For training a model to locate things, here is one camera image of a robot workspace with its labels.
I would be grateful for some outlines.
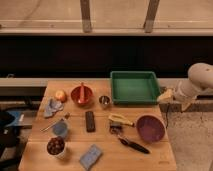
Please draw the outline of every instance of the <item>gray sponge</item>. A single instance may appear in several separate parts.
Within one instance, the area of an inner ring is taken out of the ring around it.
[[[80,158],[80,163],[86,171],[89,171],[92,165],[96,163],[101,155],[102,151],[95,144],[93,144],[89,150]]]

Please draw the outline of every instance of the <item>gray cloth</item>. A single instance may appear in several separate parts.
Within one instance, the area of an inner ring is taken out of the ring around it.
[[[80,163],[86,171],[89,171],[92,165],[96,163],[101,155],[102,151],[95,144],[93,144],[89,150],[80,158]]]
[[[48,100],[47,105],[45,107],[44,117],[45,118],[51,117],[57,111],[63,110],[63,108],[64,108],[63,103],[55,99],[50,99]]]

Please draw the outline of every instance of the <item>yellow object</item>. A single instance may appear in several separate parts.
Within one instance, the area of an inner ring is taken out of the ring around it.
[[[173,92],[172,89],[167,89],[163,94],[158,96],[157,98],[158,102],[170,102],[173,101]]]
[[[109,117],[108,117],[108,119],[111,120],[111,121],[114,121],[114,122],[120,122],[120,123],[125,124],[125,125],[134,126],[134,123],[131,122],[130,120],[128,120],[123,115],[110,114]]]

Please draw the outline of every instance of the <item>black handle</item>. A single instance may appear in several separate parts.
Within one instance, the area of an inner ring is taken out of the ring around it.
[[[145,154],[150,153],[148,149],[146,149],[145,147],[143,147],[143,146],[141,146],[141,145],[139,145],[135,142],[129,141],[129,146],[134,148],[135,150],[142,152],[142,153],[145,153]]]

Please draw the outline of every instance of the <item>bowl of nuts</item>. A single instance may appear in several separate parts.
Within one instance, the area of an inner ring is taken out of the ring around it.
[[[64,139],[60,136],[51,138],[47,144],[47,152],[55,157],[61,157],[65,150]]]

